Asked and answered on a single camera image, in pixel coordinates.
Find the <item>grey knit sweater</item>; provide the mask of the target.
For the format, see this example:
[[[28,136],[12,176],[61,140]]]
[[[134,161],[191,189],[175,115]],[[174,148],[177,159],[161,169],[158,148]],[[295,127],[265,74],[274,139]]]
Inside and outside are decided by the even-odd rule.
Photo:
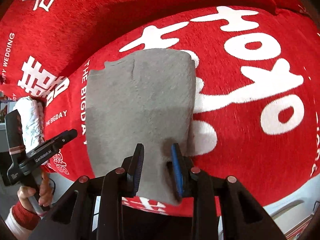
[[[143,144],[138,196],[177,205],[167,162],[172,144],[187,151],[194,101],[195,63],[185,51],[135,51],[90,71],[85,135],[94,175],[119,167]]]

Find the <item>white floral pillow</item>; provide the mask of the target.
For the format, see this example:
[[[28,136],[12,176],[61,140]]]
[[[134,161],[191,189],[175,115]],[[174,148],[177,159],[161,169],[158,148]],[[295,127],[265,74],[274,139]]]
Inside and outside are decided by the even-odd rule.
[[[44,142],[43,105],[27,96],[20,98],[14,109],[18,110],[21,116],[23,142],[26,152],[30,152]]]

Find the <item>red printed blanket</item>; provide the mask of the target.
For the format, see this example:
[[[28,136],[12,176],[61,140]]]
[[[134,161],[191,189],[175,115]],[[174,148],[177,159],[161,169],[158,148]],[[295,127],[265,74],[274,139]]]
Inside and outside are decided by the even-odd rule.
[[[78,137],[46,165],[76,180],[89,71],[143,49],[196,64],[193,162],[262,205],[319,178],[319,30],[299,0],[14,0],[1,19],[1,91],[39,97],[44,130]]]

